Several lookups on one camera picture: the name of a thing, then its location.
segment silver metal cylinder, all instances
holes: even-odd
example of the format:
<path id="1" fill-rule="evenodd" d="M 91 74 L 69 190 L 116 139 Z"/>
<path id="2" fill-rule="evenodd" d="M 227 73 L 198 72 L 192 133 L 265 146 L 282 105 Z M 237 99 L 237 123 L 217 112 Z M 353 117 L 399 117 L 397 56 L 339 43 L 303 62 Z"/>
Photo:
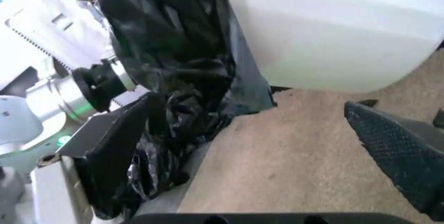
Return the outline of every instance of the silver metal cylinder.
<path id="1" fill-rule="evenodd" d="M 73 120 L 82 123 L 97 113 L 72 76 L 40 81 L 27 91 L 26 100 L 41 121 L 65 112 Z"/>
<path id="2" fill-rule="evenodd" d="M 123 86 L 125 86 L 127 91 L 134 91 L 136 89 L 136 84 L 133 82 L 129 74 L 126 72 L 123 67 L 122 62 L 114 55 L 111 58 L 108 58 L 111 63 L 111 69 L 113 72 L 119 77 Z"/>

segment black plastic bag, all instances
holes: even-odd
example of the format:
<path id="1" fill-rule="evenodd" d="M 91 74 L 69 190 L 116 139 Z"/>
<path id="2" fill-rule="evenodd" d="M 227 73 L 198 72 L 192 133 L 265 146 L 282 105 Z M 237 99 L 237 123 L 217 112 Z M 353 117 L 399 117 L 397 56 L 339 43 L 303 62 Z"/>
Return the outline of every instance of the black plastic bag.
<path id="1" fill-rule="evenodd" d="M 127 72 L 167 99 L 165 115 L 147 120 L 159 124 L 146 125 L 118 196 L 135 195 L 128 202 L 137 203 L 185 181 L 181 167 L 189 153 L 234 116 L 274 102 L 228 0 L 98 2 Z M 134 212 L 137 204 L 129 205 Z"/>

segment white plastic container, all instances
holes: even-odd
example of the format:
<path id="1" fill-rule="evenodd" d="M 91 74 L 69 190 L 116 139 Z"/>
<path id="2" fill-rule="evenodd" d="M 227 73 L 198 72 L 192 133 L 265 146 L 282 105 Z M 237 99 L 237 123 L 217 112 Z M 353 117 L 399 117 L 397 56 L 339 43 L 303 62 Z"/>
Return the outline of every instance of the white plastic container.
<path id="1" fill-rule="evenodd" d="M 230 0 L 271 85 L 366 92 L 444 39 L 444 0 Z"/>

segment green led light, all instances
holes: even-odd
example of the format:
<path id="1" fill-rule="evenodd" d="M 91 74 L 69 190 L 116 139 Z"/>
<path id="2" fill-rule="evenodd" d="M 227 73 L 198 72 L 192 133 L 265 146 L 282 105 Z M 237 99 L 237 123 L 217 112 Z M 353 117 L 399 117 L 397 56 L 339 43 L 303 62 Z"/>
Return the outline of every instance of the green led light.
<path id="1" fill-rule="evenodd" d="M 70 139 L 71 139 L 71 136 L 60 137 L 59 140 L 57 141 L 57 146 L 62 147 L 67 142 L 69 142 Z"/>

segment beige carpet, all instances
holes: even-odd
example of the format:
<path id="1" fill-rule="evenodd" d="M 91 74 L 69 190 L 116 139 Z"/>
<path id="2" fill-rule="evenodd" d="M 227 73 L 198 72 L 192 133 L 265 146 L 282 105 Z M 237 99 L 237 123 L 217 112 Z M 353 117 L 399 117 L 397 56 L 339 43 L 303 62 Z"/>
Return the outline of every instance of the beige carpet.
<path id="1" fill-rule="evenodd" d="M 277 108 L 239 117 L 217 136 L 179 212 L 381 212 L 430 222 L 379 170 L 343 117 L 346 100 L 369 98 L 380 100 L 377 109 L 431 122 L 444 106 L 444 52 L 368 95 L 276 94 Z"/>

